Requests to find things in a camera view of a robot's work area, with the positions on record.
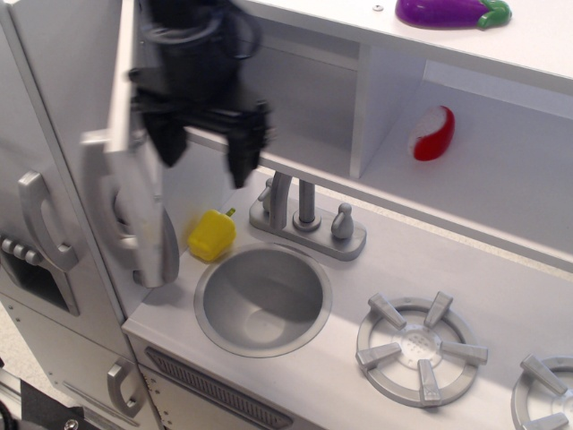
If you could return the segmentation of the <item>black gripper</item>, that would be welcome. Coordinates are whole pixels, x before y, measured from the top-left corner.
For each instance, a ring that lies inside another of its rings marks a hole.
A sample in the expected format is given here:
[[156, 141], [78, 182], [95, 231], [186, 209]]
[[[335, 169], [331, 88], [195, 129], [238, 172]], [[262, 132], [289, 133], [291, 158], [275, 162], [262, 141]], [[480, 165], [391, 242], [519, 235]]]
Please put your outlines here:
[[158, 43], [158, 65], [134, 67], [133, 107], [158, 156], [173, 167], [187, 150], [187, 127], [223, 136], [234, 188], [243, 188], [259, 166], [269, 138], [266, 99], [240, 78], [253, 45], [239, 39]]

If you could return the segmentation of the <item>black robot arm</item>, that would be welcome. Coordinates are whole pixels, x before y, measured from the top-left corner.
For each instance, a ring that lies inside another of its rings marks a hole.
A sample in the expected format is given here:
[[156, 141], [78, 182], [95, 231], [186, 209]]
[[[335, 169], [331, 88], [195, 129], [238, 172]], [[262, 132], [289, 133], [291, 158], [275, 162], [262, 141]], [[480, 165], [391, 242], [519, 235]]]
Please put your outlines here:
[[221, 135], [235, 188], [259, 165], [269, 139], [269, 103], [241, 78], [261, 45], [259, 23], [232, 1], [150, 1], [145, 39], [158, 66], [133, 68], [133, 106], [162, 162], [174, 166], [189, 127]]

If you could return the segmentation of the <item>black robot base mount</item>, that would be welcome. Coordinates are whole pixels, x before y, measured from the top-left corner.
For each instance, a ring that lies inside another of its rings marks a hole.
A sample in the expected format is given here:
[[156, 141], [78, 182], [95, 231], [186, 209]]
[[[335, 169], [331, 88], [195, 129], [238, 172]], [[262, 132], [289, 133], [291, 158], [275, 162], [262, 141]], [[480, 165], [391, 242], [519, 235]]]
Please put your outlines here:
[[2, 429], [91, 429], [80, 410], [67, 408], [4, 370], [1, 361]]

